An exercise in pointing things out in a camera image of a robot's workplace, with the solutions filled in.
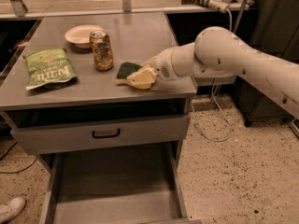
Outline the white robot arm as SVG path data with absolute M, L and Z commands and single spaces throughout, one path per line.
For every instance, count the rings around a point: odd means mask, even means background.
M 118 85 L 147 90 L 159 78 L 229 77 L 235 75 L 299 119 L 299 64 L 250 47 L 222 27 L 203 30 L 194 42 L 165 49 L 141 63 L 123 63 Z

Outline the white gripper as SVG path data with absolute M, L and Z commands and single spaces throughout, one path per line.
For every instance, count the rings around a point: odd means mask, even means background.
M 155 57 L 144 61 L 141 65 L 145 67 L 132 73 L 126 79 L 116 79 L 116 84 L 128 85 L 140 90 L 150 89 L 156 81 L 153 69 L 161 80 L 173 81 L 179 79 L 172 65 L 173 51 L 173 49 L 166 49 Z

